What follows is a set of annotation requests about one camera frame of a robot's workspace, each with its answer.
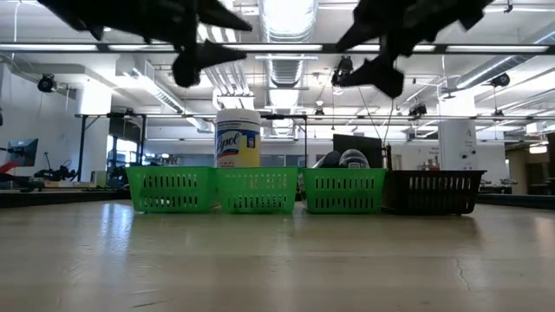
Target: column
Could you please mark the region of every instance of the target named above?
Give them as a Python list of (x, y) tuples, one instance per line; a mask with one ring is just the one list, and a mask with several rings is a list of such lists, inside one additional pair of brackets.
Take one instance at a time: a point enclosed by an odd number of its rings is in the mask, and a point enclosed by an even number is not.
[[(472, 91), (460, 91), (452, 99), (442, 99), (438, 114), (475, 116)], [(474, 120), (444, 120), (439, 125), (441, 170), (478, 170)]]
[[(98, 81), (89, 81), (83, 89), (77, 90), (78, 114), (107, 114), (112, 105), (112, 90)], [(94, 122), (85, 132), (85, 149), (81, 181), (90, 181), (91, 172), (105, 171), (107, 160), (108, 129), (110, 120), (94, 117), (87, 119), (87, 124)]]

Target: black monitor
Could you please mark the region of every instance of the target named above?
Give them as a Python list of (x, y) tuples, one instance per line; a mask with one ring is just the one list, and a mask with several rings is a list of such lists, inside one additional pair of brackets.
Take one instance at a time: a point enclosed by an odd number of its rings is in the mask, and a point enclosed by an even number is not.
[(366, 156), (370, 168), (383, 168), (382, 140), (354, 135), (333, 135), (333, 149), (335, 151), (343, 154), (353, 148)]
[(8, 141), (7, 162), (15, 161), (18, 167), (35, 166), (38, 139)]

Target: ventilation duct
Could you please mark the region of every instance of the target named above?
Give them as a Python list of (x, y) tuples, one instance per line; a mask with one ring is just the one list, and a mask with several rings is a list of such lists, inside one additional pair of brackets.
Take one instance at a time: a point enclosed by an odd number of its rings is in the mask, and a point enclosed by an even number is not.
[[(542, 30), (524, 40), (524, 44), (555, 44), (555, 23), (550, 23)], [(496, 56), (488, 62), (464, 74), (457, 81), (457, 89), (472, 88), (483, 82), (530, 61), (535, 55)]]
[[(264, 42), (309, 42), (317, 18), (317, 0), (258, 0), (260, 25)], [(288, 114), (297, 105), (299, 91), (292, 90), (303, 78), (304, 61), (266, 61), (270, 103), (279, 113)], [(291, 130), (277, 129), (280, 134)]]

